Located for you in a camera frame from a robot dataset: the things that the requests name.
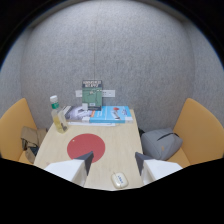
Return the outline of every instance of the magazine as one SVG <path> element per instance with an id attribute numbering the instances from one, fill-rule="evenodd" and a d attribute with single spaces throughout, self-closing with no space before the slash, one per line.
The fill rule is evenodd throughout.
<path id="1" fill-rule="evenodd" d="M 91 117 L 95 113 L 95 111 L 83 110 L 82 106 L 67 106 L 63 111 L 68 122 L 82 122 L 83 117 Z"/>
<path id="2" fill-rule="evenodd" d="M 101 110 L 102 80 L 82 81 L 82 103 L 88 104 L 88 110 Z"/>
<path id="3" fill-rule="evenodd" d="M 132 123 L 133 118 L 128 106 L 102 106 L 89 117 L 90 123 Z"/>
<path id="4" fill-rule="evenodd" d="M 133 118 L 128 106 L 102 106 L 101 111 L 84 111 L 82 106 L 64 108 L 68 122 L 88 123 L 132 123 Z"/>

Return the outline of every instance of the water bottle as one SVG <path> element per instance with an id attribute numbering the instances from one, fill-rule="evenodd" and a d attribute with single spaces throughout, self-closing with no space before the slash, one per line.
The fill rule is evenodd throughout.
<path id="1" fill-rule="evenodd" d="M 58 132 L 65 133 L 68 130 L 68 124 L 66 122 L 64 112 L 59 106 L 58 97 L 56 95 L 51 96 L 50 102 L 52 107 L 51 116 L 53 118 L 55 127 Z"/>

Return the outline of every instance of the wall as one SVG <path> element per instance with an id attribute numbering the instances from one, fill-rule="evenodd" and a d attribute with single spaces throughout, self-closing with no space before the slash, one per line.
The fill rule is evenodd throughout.
<path id="1" fill-rule="evenodd" d="M 83 79 L 116 90 L 105 105 L 128 105 L 145 131 L 173 127 L 192 95 L 194 59 L 181 22 L 134 1 L 83 2 L 32 31 L 21 67 L 22 95 L 38 127 L 49 127 L 51 95 L 80 105 Z"/>
<path id="2" fill-rule="evenodd" d="M 30 30 L 26 30 L 17 39 L 5 58 L 0 72 L 0 117 L 10 106 L 16 103 L 21 96 L 20 68 L 23 51 Z"/>
<path id="3" fill-rule="evenodd" d="M 184 23 L 195 62 L 192 98 L 210 110 L 224 127 L 224 71 L 209 41 L 192 23 Z"/>

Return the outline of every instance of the chair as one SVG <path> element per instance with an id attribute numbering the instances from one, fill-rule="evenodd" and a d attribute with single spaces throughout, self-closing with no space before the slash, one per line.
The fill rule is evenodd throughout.
<path id="1" fill-rule="evenodd" d="M 183 139 L 181 148 L 167 161 L 180 166 L 220 159 L 224 154 L 224 129 L 218 119 L 188 98 L 173 129 Z"/>
<path id="2" fill-rule="evenodd" d="M 25 98 L 12 105 L 0 119 L 0 152 L 4 159 L 31 164 L 22 149 L 23 126 L 37 130 Z"/>

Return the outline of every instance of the light wooden table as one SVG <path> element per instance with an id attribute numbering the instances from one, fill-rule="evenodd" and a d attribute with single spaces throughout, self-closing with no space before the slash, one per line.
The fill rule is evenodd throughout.
<path id="1" fill-rule="evenodd" d="M 92 163 L 84 187 L 100 190 L 117 190 L 111 181 L 113 173 L 124 173 L 129 184 L 124 189 L 143 186 L 139 175 L 135 152 L 142 153 L 134 111 L 131 110 L 133 123 L 116 126 L 78 126 L 69 125 L 64 134 L 56 131 L 54 124 L 49 129 L 34 165 L 44 169 L 53 162 L 71 160 L 67 154 L 67 145 L 72 138 L 80 134 L 95 134 L 105 143 L 104 155 Z"/>

